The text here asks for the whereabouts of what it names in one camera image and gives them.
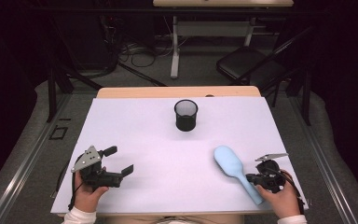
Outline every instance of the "chair leg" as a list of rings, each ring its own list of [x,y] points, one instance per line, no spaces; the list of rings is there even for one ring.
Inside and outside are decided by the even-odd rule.
[[[277,98],[278,98],[278,91],[279,91],[279,86],[281,83],[278,82],[278,84],[275,87],[275,92],[274,92],[274,100],[272,101],[272,107],[275,107],[275,104],[277,102]]]

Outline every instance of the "gray carpet floor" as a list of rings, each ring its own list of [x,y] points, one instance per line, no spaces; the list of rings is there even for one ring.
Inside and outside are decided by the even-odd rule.
[[[268,51],[271,48],[271,37],[254,37],[252,44],[259,49]],[[168,56],[157,57],[154,63],[147,67],[136,67],[131,60],[125,63],[138,71],[151,76],[168,86],[215,86],[227,85],[227,80],[219,75],[214,68],[215,62],[227,52],[234,50],[243,40],[238,39],[188,39],[181,46],[181,61],[179,78],[171,79],[171,61]],[[142,65],[152,62],[149,55],[133,56],[133,63]],[[153,86],[130,72],[118,67],[113,73],[93,79],[106,87]],[[18,171],[23,168],[24,160],[35,148],[39,153],[34,156],[34,163],[28,167],[30,172],[25,175],[25,182],[13,195],[11,203],[1,204],[0,223],[61,223],[62,220],[49,211],[54,202],[50,197],[56,188],[57,179],[62,167],[70,159],[82,125],[88,114],[96,91],[73,80],[76,90],[71,95],[63,95],[58,91],[60,110],[55,120],[46,124],[48,117],[48,88],[47,83],[36,88],[38,100],[34,113],[25,127],[19,142],[7,159],[0,173],[0,202],[10,190],[10,182]],[[310,101],[311,126],[306,129],[314,133],[318,144],[323,149],[333,176],[339,185],[340,194],[344,196],[354,221],[348,222],[339,210],[339,202],[335,192],[329,186],[323,175],[323,169],[317,162],[314,148],[304,123],[298,117],[297,98],[288,98],[282,91],[279,93],[277,105],[271,108],[271,113],[280,131],[283,143],[290,158],[299,182],[307,200],[311,201],[310,209],[306,211],[309,223],[358,223],[358,184],[342,161],[334,145],[333,134],[328,116],[324,110],[324,102],[316,94]],[[67,130],[63,139],[55,139],[59,132],[53,128]],[[276,223],[273,214],[246,216],[245,223]]]

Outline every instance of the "person's left hand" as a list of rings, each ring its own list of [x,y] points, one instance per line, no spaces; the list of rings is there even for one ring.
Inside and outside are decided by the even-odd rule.
[[[92,187],[86,184],[82,184],[82,179],[79,171],[75,174],[75,207],[80,211],[93,213],[97,210],[98,201],[101,196],[109,190],[108,187],[99,187],[95,191],[92,191]]]

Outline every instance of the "light blue brush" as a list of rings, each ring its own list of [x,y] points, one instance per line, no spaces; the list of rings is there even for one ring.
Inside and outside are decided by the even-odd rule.
[[[243,166],[234,151],[226,146],[217,147],[214,150],[214,159],[217,161],[226,175],[237,177],[251,196],[255,204],[261,204],[264,200],[258,191],[249,183],[243,175]]]

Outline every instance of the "desk in background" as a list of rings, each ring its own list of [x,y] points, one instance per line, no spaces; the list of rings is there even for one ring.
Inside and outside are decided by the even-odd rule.
[[[155,7],[291,7],[292,0],[154,0]],[[255,20],[250,21],[178,21],[173,16],[173,56],[171,78],[178,78],[178,36],[246,36],[249,46]]]
[[[174,124],[173,106],[183,98],[200,109],[197,126],[188,133]],[[101,198],[99,216],[269,213],[268,203],[255,205],[237,179],[221,172],[213,150],[232,147],[245,173],[257,172],[256,158],[286,152],[255,87],[104,88],[89,110],[51,213],[67,212],[70,169],[90,145],[117,146],[118,152],[102,161],[109,172],[134,164],[121,187]],[[289,158],[276,161],[293,174],[302,194]]]

